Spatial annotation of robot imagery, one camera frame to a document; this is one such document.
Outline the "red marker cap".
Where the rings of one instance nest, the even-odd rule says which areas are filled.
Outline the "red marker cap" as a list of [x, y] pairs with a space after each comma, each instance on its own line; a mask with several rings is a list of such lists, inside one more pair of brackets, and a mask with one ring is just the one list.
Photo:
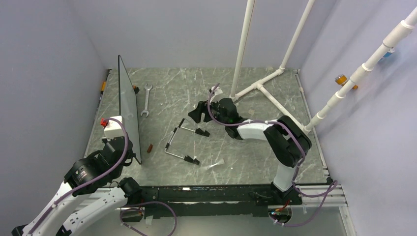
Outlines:
[[152, 148], [153, 148], [153, 145], [152, 145], [152, 144], [150, 144], [150, 145], [149, 145], [149, 147], [148, 147], [148, 149], [147, 149], [147, 153], [151, 153]]

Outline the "white framed whiteboard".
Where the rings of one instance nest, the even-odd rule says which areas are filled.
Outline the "white framed whiteboard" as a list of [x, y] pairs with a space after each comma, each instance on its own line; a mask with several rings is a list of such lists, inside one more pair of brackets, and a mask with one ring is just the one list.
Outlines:
[[142, 164], [139, 135], [139, 116], [137, 97], [133, 84], [129, 78], [121, 55], [118, 55], [119, 80], [119, 114], [123, 118], [123, 125], [132, 142], [132, 151], [136, 154], [138, 163]]

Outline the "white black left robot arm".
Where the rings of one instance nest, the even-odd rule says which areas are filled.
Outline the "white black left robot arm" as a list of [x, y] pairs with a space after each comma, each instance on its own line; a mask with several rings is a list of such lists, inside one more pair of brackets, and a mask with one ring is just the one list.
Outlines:
[[139, 184], [132, 177], [125, 177], [98, 200], [77, 210], [99, 188], [119, 178], [123, 168], [131, 165], [136, 157], [132, 142], [125, 137], [103, 143], [103, 149], [74, 163], [42, 212], [29, 224], [15, 227], [13, 236], [76, 236], [112, 210], [125, 204], [133, 207], [140, 202]]

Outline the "wire whiteboard stand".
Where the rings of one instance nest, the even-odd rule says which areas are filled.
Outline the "wire whiteboard stand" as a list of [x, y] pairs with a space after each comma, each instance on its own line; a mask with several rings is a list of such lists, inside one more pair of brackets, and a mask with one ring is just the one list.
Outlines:
[[179, 158], [185, 162], [199, 166], [200, 161], [195, 154], [196, 141], [202, 137], [209, 137], [210, 133], [198, 127], [192, 120], [182, 118], [174, 128], [164, 147], [167, 155]]

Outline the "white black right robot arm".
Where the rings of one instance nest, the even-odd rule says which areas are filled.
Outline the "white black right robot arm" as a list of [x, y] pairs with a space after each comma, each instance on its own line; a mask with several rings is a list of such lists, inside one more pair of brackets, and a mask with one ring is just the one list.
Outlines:
[[293, 187], [300, 164], [312, 147], [311, 140], [289, 116], [267, 121], [245, 119], [239, 115], [230, 98], [211, 103], [199, 101], [188, 116], [196, 123], [213, 120], [223, 125], [233, 139], [268, 142], [279, 162], [272, 182], [271, 198], [277, 204], [289, 199], [289, 190]]

